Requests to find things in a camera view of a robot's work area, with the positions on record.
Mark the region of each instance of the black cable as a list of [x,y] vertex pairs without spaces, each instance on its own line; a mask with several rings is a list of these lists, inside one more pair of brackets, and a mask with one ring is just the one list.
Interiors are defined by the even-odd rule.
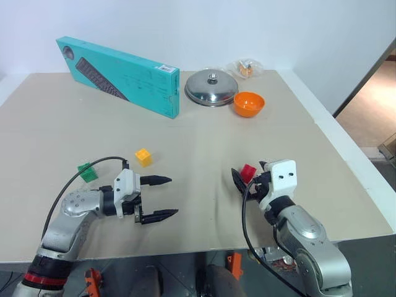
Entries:
[[276,225],[273,226],[273,238],[274,238],[276,244],[278,245],[278,247],[280,247],[280,249],[282,251],[284,251],[286,254],[288,254],[290,257],[293,258],[293,256],[290,254],[290,252],[278,241],[278,234],[277,234],[277,226]]
[[11,286],[13,283],[15,283],[16,280],[18,280],[18,278],[20,278],[23,275],[23,273],[21,273],[20,275],[18,275],[17,277],[15,277],[15,279],[13,279],[11,282],[9,282],[7,285],[4,285],[1,290],[0,293],[2,293],[3,291],[6,290],[6,288],[8,288],[9,286]]
[[45,224],[44,224],[44,228],[43,228],[43,234],[41,235],[41,238],[42,238],[42,239],[43,239],[43,237],[44,237],[44,235],[45,235],[45,233],[46,233],[46,231],[47,231],[47,229],[48,229],[48,225],[49,225],[49,223],[50,223],[51,216],[52,216],[52,214],[53,214],[53,212],[54,212],[54,210],[55,210],[56,204],[58,204],[60,198],[61,198],[62,195],[65,193],[66,189],[70,186],[70,184],[71,184],[76,178],[78,178],[78,177],[81,175],[81,173],[83,173],[85,170],[88,170],[88,169],[89,169],[90,167],[92,167],[93,165],[95,165],[95,164],[97,164],[97,163],[99,163],[99,162],[102,162],[102,161],[106,161],[106,160],[121,160],[121,161],[123,161],[123,168],[129,168],[129,165],[128,165],[128,163],[127,163],[128,161],[127,161],[126,159],[124,159],[124,158],[121,158],[121,157],[105,157],[105,158],[102,158],[102,159],[93,161],[93,162],[90,163],[87,167],[85,167],[84,169],[82,169],[82,170],[80,170],[79,172],[77,172],[77,173],[65,184],[65,186],[63,187],[63,189],[61,190],[61,192],[59,192],[58,196],[56,197],[54,203],[52,204],[51,209],[50,209],[49,212],[48,212],[47,219],[45,220]]
[[260,257],[259,255],[257,255],[256,251],[254,250],[252,243],[250,242],[249,236],[248,236],[248,232],[246,231],[246,201],[248,199],[248,194],[249,194],[249,190],[251,188],[251,186],[254,184],[254,181],[251,181],[244,193],[243,193],[243,201],[242,201],[242,230],[243,230],[243,236],[245,237],[246,243],[249,246],[250,251],[252,252],[253,256],[257,259],[257,261],[259,261],[259,263],[264,266],[265,269],[267,269],[274,277],[276,277],[277,279],[279,279],[282,283],[284,283],[286,286],[288,286],[289,288],[291,288],[295,293],[299,294],[301,297],[306,297],[306,295],[304,295],[301,291],[299,291],[299,289],[297,289],[296,287],[294,287],[291,283],[289,283],[287,280],[285,280],[284,278],[282,278],[279,274],[277,274],[275,271],[272,270],[272,268],[265,263]]
[[14,275],[14,272],[11,272],[10,277],[8,278],[8,281],[6,281],[6,283],[1,287],[0,289],[0,293],[6,288],[6,286],[8,285],[8,283],[10,282],[10,280],[12,279],[12,276]]

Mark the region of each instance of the plastic bag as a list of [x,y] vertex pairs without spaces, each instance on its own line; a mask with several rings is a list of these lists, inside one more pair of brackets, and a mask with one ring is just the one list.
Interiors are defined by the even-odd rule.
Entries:
[[262,64],[253,59],[237,60],[227,65],[227,69],[243,79],[260,76],[264,73]]

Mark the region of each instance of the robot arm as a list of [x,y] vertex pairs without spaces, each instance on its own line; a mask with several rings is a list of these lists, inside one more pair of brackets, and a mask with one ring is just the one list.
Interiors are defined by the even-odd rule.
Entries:
[[[296,261],[308,296],[350,297],[351,270],[344,255],[329,241],[323,225],[292,201],[297,186],[296,163],[260,162],[264,173],[252,180],[266,220],[276,227],[275,241]],[[237,188],[248,191],[240,174],[232,170]]]
[[140,185],[163,184],[171,181],[164,176],[140,176],[123,169],[111,186],[99,190],[76,190],[63,198],[59,215],[49,225],[37,254],[13,296],[55,297],[63,295],[63,286],[83,246],[91,223],[97,218],[135,215],[135,222],[160,222],[178,212],[159,210],[144,215]]

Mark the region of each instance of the barcode sticker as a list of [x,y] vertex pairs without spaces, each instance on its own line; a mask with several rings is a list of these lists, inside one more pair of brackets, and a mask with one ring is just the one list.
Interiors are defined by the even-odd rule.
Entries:
[[162,65],[161,67],[158,67],[158,69],[172,73],[176,68],[173,68],[173,67],[167,66],[167,65]]

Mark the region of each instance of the box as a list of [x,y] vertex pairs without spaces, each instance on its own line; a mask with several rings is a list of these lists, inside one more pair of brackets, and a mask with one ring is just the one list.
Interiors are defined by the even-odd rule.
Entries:
[[56,42],[73,78],[169,118],[179,114],[179,69],[100,45]]

